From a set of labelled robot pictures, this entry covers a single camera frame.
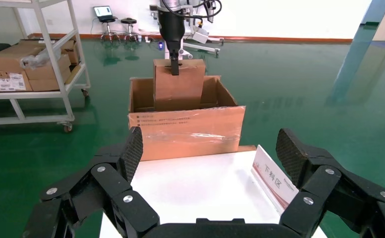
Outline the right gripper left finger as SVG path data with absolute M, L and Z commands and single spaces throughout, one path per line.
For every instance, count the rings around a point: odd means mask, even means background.
M 101 211 L 124 238 L 143 238 L 160 218 L 131 182 L 143 154 L 141 128 L 102 147 L 81 170 L 40 193 L 23 230 L 25 238 L 72 238 L 86 218 Z

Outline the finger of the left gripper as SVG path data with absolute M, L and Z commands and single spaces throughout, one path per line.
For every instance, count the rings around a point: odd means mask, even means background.
M 179 75 L 179 49 L 173 49 L 169 52 L 169 59 L 171 63 L 171 74 Z

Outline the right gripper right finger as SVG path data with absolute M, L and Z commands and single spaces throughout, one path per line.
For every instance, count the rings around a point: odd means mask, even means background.
M 345 169 L 327 150 L 304 144 L 289 128 L 278 132 L 276 154 L 298 189 L 279 223 L 311 237 L 326 212 L 362 238 L 385 238 L 385 188 Z

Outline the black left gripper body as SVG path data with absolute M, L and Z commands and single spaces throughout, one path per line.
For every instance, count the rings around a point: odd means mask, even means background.
M 168 50 L 180 50 L 181 40 L 185 34 L 184 19 L 169 11 L 158 11 L 160 34 Z

